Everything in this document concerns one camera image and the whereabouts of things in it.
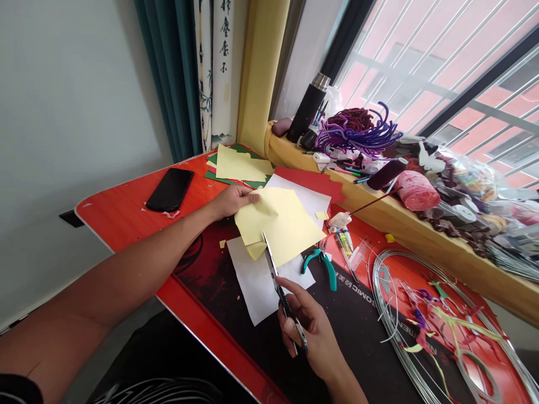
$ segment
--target pink ribbon roll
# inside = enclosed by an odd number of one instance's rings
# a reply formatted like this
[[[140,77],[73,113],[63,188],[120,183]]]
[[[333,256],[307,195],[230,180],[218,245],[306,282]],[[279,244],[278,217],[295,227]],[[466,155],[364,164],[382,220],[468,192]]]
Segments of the pink ribbon roll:
[[[397,178],[395,188],[400,188],[398,194],[404,206],[410,210],[432,209],[440,203],[438,191],[427,177],[416,171],[403,171]]]

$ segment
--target dark red yarn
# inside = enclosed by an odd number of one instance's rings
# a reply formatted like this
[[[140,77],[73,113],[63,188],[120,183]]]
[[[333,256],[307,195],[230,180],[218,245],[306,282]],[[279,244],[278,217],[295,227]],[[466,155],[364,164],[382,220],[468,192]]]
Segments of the dark red yarn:
[[[341,112],[337,112],[331,118],[328,118],[327,123],[336,123],[344,127],[344,123],[346,122],[344,117],[348,120],[346,129],[352,129],[354,132],[361,132],[374,126],[371,122],[372,115],[365,108],[344,109]]]

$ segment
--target teal curtain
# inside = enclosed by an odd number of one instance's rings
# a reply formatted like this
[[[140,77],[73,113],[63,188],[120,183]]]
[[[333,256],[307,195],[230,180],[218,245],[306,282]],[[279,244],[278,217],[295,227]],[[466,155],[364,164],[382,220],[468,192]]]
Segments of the teal curtain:
[[[134,0],[175,163],[202,152],[192,0]]]

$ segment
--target hand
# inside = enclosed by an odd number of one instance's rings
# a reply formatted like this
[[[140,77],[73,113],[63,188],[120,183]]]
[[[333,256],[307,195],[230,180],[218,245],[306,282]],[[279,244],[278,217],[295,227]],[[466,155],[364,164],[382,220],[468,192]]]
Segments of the hand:
[[[240,208],[258,201],[260,195],[251,194],[251,191],[251,188],[230,185],[206,206],[212,212],[214,220],[221,220],[232,216]]]
[[[326,383],[342,373],[343,369],[349,369],[346,360],[335,339],[326,312],[320,304],[297,283],[286,278],[277,277],[277,283],[293,293],[286,295],[292,312],[299,319],[307,338],[307,360],[313,371]],[[291,318],[286,318],[282,307],[277,313],[281,323],[282,340],[290,356],[295,357],[292,340],[298,345],[302,341]]]

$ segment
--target white paper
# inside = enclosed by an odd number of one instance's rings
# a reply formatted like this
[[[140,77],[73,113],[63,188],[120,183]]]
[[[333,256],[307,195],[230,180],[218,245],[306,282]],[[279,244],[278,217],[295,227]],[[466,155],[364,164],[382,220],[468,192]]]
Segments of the white paper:
[[[318,212],[326,212],[330,206],[331,197],[315,192],[309,188],[302,187],[295,182],[285,180],[276,174],[273,174],[264,188],[284,188],[296,191],[299,201],[309,216],[318,225],[320,230],[324,227],[324,221],[316,217]]]
[[[270,267],[266,259],[266,253],[262,254],[256,261],[249,256],[241,237],[226,242],[232,263],[236,270],[237,280],[240,283],[241,291],[247,311],[253,325],[257,325],[263,319],[275,312],[279,307],[279,296],[273,286]],[[303,257],[298,255],[291,261],[277,268],[277,273],[283,278],[296,282],[307,289],[315,283],[309,268],[302,275]]]

